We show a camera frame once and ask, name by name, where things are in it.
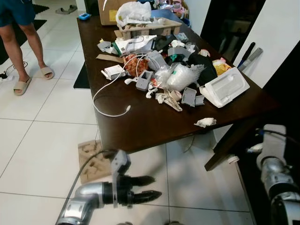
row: bare leg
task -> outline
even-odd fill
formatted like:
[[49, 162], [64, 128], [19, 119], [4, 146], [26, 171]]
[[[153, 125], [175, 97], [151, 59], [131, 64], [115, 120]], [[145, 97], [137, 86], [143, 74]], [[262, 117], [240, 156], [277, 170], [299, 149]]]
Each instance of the bare leg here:
[[15, 39], [15, 32], [11, 25], [0, 27], [0, 36], [3, 40], [5, 50], [19, 74], [19, 81], [27, 82], [29, 79], [23, 65], [23, 54]]
[[[28, 43], [30, 47], [32, 48], [34, 54], [36, 55], [38, 65], [40, 68], [45, 68], [46, 64], [44, 62], [44, 57], [43, 57], [43, 47], [41, 43], [41, 39], [39, 38], [36, 29], [34, 28], [33, 24], [31, 23], [30, 25], [19, 25], [19, 27], [23, 30], [25, 33]], [[50, 77], [52, 74], [46, 74], [45, 77]]]

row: cardboard box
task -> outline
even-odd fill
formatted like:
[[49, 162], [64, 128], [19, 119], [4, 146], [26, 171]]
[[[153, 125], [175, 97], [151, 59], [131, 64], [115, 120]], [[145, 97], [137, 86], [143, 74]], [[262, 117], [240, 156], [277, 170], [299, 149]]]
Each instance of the cardboard box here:
[[118, 9], [127, 2], [136, 0], [98, 0], [100, 20], [102, 25], [116, 25], [116, 14]]

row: dark brown table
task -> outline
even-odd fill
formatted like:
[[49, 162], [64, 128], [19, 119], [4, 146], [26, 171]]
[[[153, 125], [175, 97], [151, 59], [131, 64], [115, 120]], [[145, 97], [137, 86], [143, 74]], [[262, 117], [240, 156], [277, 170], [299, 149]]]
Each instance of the dark brown table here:
[[[99, 16], [92, 16], [88, 21], [78, 20], [78, 26], [90, 90], [94, 95], [103, 85], [109, 83], [101, 70], [116, 65], [115, 62], [96, 59], [102, 53], [97, 44], [102, 38], [105, 41], [114, 41], [116, 36], [113, 31], [117, 26], [102, 26]], [[195, 42], [199, 49], [207, 49], [212, 60], [221, 58], [217, 51], [186, 25], [182, 25], [180, 31], [190, 41]], [[205, 100], [205, 105], [195, 108], [181, 105], [182, 112], [177, 112], [166, 104], [158, 104], [153, 97], [147, 99], [145, 92], [135, 88], [135, 83], [126, 85], [124, 78], [119, 79], [98, 95], [95, 104], [101, 111], [109, 114], [123, 113], [128, 105], [131, 105], [131, 109], [126, 115], [117, 118], [109, 118], [95, 111], [102, 148], [123, 149], [132, 153], [234, 124], [215, 147], [215, 155], [205, 165], [206, 170], [212, 170], [232, 151], [240, 137], [255, 126], [261, 115], [278, 107], [277, 102], [265, 91], [246, 76], [245, 79], [250, 89], [223, 108], [216, 108]], [[215, 118], [217, 124], [206, 128], [194, 125], [206, 117]]]

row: black cable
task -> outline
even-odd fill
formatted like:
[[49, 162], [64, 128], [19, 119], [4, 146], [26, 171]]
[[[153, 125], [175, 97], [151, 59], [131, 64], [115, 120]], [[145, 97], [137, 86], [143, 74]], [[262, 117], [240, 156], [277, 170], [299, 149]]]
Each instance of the black cable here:
[[[24, 65], [24, 68], [26, 68], [26, 67], [28, 66], [28, 62], [23, 61], [23, 65]], [[13, 66], [14, 69], [15, 69], [15, 66], [14, 66], [13, 64], [10, 65], [10, 66], [3, 72], [3, 74], [0, 74], [0, 78], [6, 79], [6, 78], [8, 77], [8, 75], [7, 75], [8, 70], [9, 70], [12, 66]]]
[[55, 225], [57, 225], [58, 220], [59, 220], [60, 217], [62, 216], [62, 213], [63, 213], [63, 211], [65, 210], [65, 208], [66, 208], [66, 206], [67, 206], [67, 203], [68, 203], [68, 201], [69, 201], [69, 199], [70, 199], [70, 197], [71, 197], [71, 194], [72, 194], [72, 192], [73, 192], [73, 190], [74, 190], [74, 187], [75, 187], [75, 185], [76, 185], [76, 183], [77, 183], [77, 181], [78, 181], [78, 178], [79, 178], [80, 174], [82, 173], [83, 169], [85, 168], [85, 166], [89, 163], [89, 161], [90, 161], [92, 158], [96, 157], [97, 155], [99, 155], [99, 154], [101, 154], [101, 153], [103, 153], [103, 152], [106, 152], [106, 150], [101, 150], [101, 151], [99, 151], [98, 153], [96, 153], [96, 154], [92, 155], [91, 157], [89, 157], [89, 158], [85, 161], [85, 163], [82, 165], [82, 167], [80, 168], [80, 170], [79, 170], [78, 174], [76, 175], [75, 180], [74, 180], [74, 182], [73, 182], [73, 184], [72, 184], [72, 187], [71, 187], [71, 189], [70, 189], [70, 191], [69, 191], [69, 193], [68, 193], [68, 195], [67, 195], [67, 198], [66, 198], [66, 200], [65, 200], [65, 203], [64, 203], [64, 205], [63, 205], [62, 208], [61, 208], [60, 214], [59, 214], [59, 216], [58, 216], [58, 218], [57, 218], [57, 220], [56, 220]]
[[292, 138], [291, 136], [288, 136], [288, 135], [283, 134], [283, 133], [281, 133], [281, 132], [274, 131], [274, 130], [264, 130], [264, 129], [260, 129], [259, 131], [260, 131], [260, 132], [261, 132], [261, 131], [262, 131], [262, 132], [267, 132], [267, 133], [271, 133], [271, 134], [277, 134], [277, 135], [286, 137], [287, 140], [289, 140], [289, 141], [291, 141], [291, 142], [293, 142], [293, 143], [295, 143], [295, 144], [297, 144], [297, 145], [300, 146], [300, 142], [299, 142], [299, 141], [297, 141], [297, 140], [295, 140], [294, 138]]

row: white wall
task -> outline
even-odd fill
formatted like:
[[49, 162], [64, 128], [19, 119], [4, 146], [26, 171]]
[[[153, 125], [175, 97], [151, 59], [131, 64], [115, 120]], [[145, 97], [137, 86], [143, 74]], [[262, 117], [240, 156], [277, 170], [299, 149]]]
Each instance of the white wall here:
[[85, 4], [84, 4], [84, 0], [76, 0], [76, 4], [77, 4], [77, 8], [79, 12], [86, 12], [86, 8], [85, 8]]
[[244, 70], [258, 86], [263, 87], [300, 40], [300, 1], [266, 0], [234, 65], [237, 66], [250, 46], [260, 47], [262, 55]]
[[200, 36], [210, 6], [210, 0], [184, 0], [184, 2], [189, 9], [189, 20], [192, 29]]

